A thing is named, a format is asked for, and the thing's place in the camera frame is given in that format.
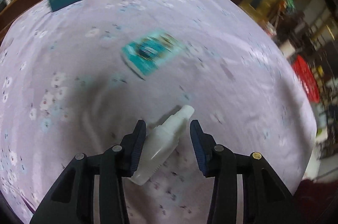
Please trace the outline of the teal wet wipes pack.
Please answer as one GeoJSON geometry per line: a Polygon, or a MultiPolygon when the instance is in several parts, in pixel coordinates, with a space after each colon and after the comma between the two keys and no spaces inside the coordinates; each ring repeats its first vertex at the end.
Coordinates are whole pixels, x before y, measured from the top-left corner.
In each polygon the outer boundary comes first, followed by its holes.
{"type": "Polygon", "coordinates": [[[136,75],[145,79],[183,50],[183,42],[164,30],[156,30],[126,44],[121,56],[136,75]]]}

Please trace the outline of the white spray bottle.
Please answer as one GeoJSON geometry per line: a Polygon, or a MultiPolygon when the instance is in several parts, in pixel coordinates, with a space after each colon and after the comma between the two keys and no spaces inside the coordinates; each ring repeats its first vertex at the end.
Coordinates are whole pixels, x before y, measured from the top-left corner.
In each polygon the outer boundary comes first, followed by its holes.
{"type": "Polygon", "coordinates": [[[185,105],[147,135],[138,168],[130,178],[134,184],[144,185],[170,157],[194,112],[185,105]]]}

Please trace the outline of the red plastic basket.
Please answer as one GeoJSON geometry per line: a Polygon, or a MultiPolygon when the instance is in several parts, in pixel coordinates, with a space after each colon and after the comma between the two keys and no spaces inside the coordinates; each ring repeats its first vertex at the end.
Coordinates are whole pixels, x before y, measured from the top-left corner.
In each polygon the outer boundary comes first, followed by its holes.
{"type": "Polygon", "coordinates": [[[292,64],[292,68],[301,82],[308,100],[313,103],[319,103],[319,88],[308,63],[298,55],[292,64]]]}

